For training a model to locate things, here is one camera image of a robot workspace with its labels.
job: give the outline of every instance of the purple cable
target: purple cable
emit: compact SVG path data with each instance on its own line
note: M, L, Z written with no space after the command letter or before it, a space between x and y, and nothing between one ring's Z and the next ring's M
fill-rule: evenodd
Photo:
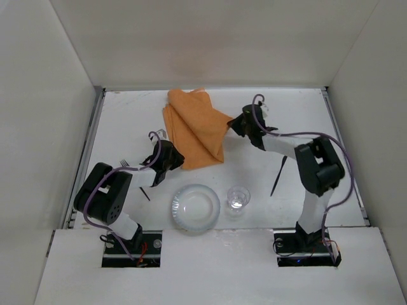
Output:
M332 137L332 136L330 136L330 135L328 135L328 134L326 134L326 133L323 133L323 132L291 132L291 133L275 133L275 132L269 132L268 130L266 130L265 128L263 128L263 127L261 126L259 120L258 120L257 117L256 117L256 112L255 112L255 107L254 107L254 105L255 105L256 99L257 99L258 97L262 99L260 102L264 102L264 101L265 101L265 96L264 96L263 94L260 94L260 93L256 94L256 95L253 97L253 101L252 101L252 112L253 112L253 117L254 117L254 120L255 120L256 124L259 126L259 128L260 128L263 132L265 132L265 133L267 133L267 134L269 134L269 135L274 135L274 136L276 136L276 137L292 137L292 136L295 136L295 135L318 135L318 136L320 136L320 137L328 138L329 140L331 140L332 142L334 142L334 143L341 149L341 151L342 151L342 153L343 153L343 156L345 157L345 159L346 159L346 161L347 161L347 163L348 163L349 176L350 176L350 188L349 188L349 191L348 191L348 193L347 193L347 195L345 196L344 199L342 199L342 200L341 200L340 202L338 202L338 203L335 203L334 205L328 206L328 207L325 209L324 216L322 217L322 224L321 224L321 229L322 229L322 242L323 242L324 246L327 248L327 250L328 250L328 252L329 252L329 254L330 254L331 258L332 258L333 263L335 263L335 258L334 258L333 252L331 251L329 245L326 243L326 239L325 239L325 234L324 234L324 233L325 233L325 230L326 230L325 222L326 222L326 216L327 216L329 210L332 209L332 208L334 208L334 207L337 207L337 206L339 206L339 205L344 204L344 203L350 198L350 195L352 195L352 192L353 192L353 190L354 190L354 188L355 188L354 167L353 167L352 161L351 161L351 159L350 159L350 156L348 155L348 153L346 152L345 148L340 144L340 142L339 142L338 140L336 140L334 137Z
M119 244L121 245L121 247L123 248L123 250L126 252L126 254L128 255L128 257L134 261L134 257L133 255L128 251L128 249L126 248L124 242L121 240L121 238L115 233L113 232L113 230L108 227L108 226L103 226L101 224L96 224L94 222L92 222L89 217L88 217L88 208L90 203L93 200L93 197L95 196L96 192L99 190L99 188L103 185L103 183L105 183L105 181L112 176L112 174L119 172L120 170L131 170L131 171L139 171L139 170L145 170L146 168L149 168L151 166L153 166L153 164L157 161L158 157L160 156L161 153L161 139L160 136L156 133L156 132L149 132L148 133L148 137L151 137L151 135L154 135L155 137L157 137L158 139L158 152L157 155L155 156L155 158L148 163L146 166L140 167L140 168L136 168L136 167L127 167L127 166L123 166L123 167L118 167L118 168L114 168L112 169L109 173L107 173L102 180L95 186L95 189L90 193L88 200L85 203L85 206L83 207L83 218L85 219L85 221L90 224L93 227L99 227L101 229L105 229L108 230L119 242Z

